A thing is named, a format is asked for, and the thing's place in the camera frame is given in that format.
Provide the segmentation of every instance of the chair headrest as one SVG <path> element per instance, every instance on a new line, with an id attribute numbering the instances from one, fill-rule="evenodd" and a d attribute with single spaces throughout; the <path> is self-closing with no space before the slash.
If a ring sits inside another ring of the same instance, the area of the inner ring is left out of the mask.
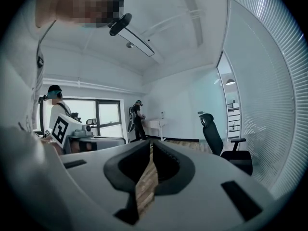
<path id="1" fill-rule="evenodd" d="M 211 114 L 203 114 L 200 115 L 201 124 L 206 128 L 208 127 L 213 121 L 214 117 Z"/>

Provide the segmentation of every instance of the window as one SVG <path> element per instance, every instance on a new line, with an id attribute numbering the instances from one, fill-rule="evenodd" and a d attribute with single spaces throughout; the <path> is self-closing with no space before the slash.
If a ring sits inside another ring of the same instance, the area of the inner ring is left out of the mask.
<path id="1" fill-rule="evenodd" d="M 37 129 L 34 129 L 33 131 L 38 135 L 44 135 L 44 127 L 43 127 L 43 121 L 40 120 L 41 116 L 41 110 L 43 108 L 43 98 L 39 98 L 38 100 L 38 109 L 37 109 Z"/>
<path id="2" fill-rule="evenodd" d="M 96 117 L 95 101 L 64 99 L 64 102 L 71 109 L 71 112 L 78 113 L 78 117 L 81 117 L 81 122 L 84 124 L 87 120 Z"/>
<path id="3" fill-rule="evenodd" d="M 66 99 L 63 101 L 70 108 L 71 112 L 78 113 L 81 122 L 86 123 L 88 119 L 97 119 L 97 126 L 93 126 L 91 131 L 94 135 L 102 137 L 122 138 L 122 123 L 120 115 L 120 101 L 111 100 L 86 100 L 86 99 Z M 52 105 L 42 102 L 42 109 L 46 124 L 49 127 Z M 38 129 L 40 130 L 40 109 L 38 109 Z"/>
<path id="4" fill-rule="evenodd" d="M 99 135 L 102 137 L 122 138 L 122 124 L 119 101 L 98 101 Z"/>

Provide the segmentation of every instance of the desk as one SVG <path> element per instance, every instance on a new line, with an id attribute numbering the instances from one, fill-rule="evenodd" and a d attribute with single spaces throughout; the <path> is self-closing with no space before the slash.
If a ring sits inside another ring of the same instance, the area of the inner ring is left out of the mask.
<path id="1" fill-rule="evenodd" d="M 163 138 L 163 126 L 168 123 L 166 119 L 152 119 L 152 120 L 142 120 L 142 125 L 144 128 L 158 129 L 160 140 L 164 141 Z"/>

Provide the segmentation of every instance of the white shirt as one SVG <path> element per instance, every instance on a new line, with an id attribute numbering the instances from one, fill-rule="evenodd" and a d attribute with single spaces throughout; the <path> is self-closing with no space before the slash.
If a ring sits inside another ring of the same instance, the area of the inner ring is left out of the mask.
<path id="1" fill-rule="evenodd" d="M 39 96 L 37 86 L 41 86 L 37 83 L 39 29 L 35 10 L 36 0 L 27 0 L 0 44 L 0 126 L 28 132 L 32 131 L 34 99 Z"/>
<path id="2" fill-rule="evenodd" d="M 62 103 L 63 105 L 65 105 L 65 107 L 66 107 L 67 111 L 70 113 L 70 115 L 72 114 L 71 110 L 66 105 L 66 103 L 64 103 L 63 101 L 60 101 L 59 103 Z M 49 128 L 50 129 L 53 129 L 53 127 L 56 124 L 56 121 L 57 121 L 60 114 L 66 115 L 64 108 L 62 108 L 60 105 L 57 105 L 57 104 L 54 105 L 51 108 L 51 115 L 50 115 L 50 122 L 49 122 Z"/>

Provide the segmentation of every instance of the dark clothing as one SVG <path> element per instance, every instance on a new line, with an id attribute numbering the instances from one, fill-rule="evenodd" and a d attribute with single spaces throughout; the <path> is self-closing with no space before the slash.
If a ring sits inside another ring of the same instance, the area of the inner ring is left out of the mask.
<path id="1" fill-rule="evenodd" d="M 133 110 L 136 114 L 136 117 L 134 119 L 136 140 L 140 140 L 140 135 L 143 140 L 146 140 L 145 132 L 143 130 L 142 123 L 141 123 L 141 117 L 138 116 L 138 111 L 140 110 L 140 106 L 135 104 L 133 106 Z"/>
<path id="2" fill-rule="evenodd" d="M 135 112 L 135 114 L 136 114 L 136 118 L 135 118 L 135 120 L 139 120 L 139 121 L 141 121 L 141 118 L 138 116 L 138 111 L 140 111 L 140 106 L 139 106 L 139 105 L 137 105 L 137 104 L 134 104 L 134 106 L 133 106 L 133 110 L 134 110 L 134 112 Z"/>
<path id="3" fill-rule="evenodd" d="M 136 140 L 140 140 L 140 135 L 139 134 L 141 134 L 141 138 L 143 140 L 146 140 L 145 132 L 143 130 L 143 126 L 142 126 L 142 123 L 141 123 L 140 119 L 137 120 L 137 118 L 135 118 L 134 127 L 135 127 Z"/>

